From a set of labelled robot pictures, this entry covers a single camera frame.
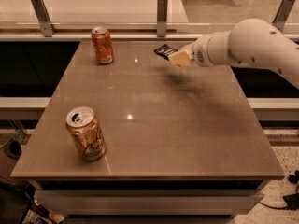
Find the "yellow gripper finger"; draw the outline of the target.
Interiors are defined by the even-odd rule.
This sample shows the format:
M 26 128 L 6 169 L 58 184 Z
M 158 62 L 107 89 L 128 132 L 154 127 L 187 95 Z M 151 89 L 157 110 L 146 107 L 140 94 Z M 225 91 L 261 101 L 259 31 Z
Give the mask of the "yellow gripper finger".
M 172 65 L 190 66 L 193 62 L 193 56 L 188 51 L 181 50 L 169 55 L 168 60 Z
M 185 45 L 185 46 L 181 47 L 179 50 L 192 51 L 192 44 Z

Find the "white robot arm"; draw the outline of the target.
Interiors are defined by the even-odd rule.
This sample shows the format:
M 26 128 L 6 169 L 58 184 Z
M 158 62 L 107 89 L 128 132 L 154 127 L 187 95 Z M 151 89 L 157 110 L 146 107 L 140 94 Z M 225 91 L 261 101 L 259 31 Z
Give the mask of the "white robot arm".
M 299 45 L 272 24 L 247 19 L 230 31 L 203 35 L 167 56 L 173 65 L 267 69 L 299 89 Z

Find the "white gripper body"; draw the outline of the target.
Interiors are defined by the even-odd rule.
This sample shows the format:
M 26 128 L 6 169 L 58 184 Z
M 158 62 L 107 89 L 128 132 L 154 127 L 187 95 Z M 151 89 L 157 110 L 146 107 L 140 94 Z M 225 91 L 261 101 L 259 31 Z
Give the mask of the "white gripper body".
M 203 35 L 192 45 L 193 59 L 196 64 L 202 67 L 213 67 L 212 53 L 215 51 L 212 42 L 213 35 Z

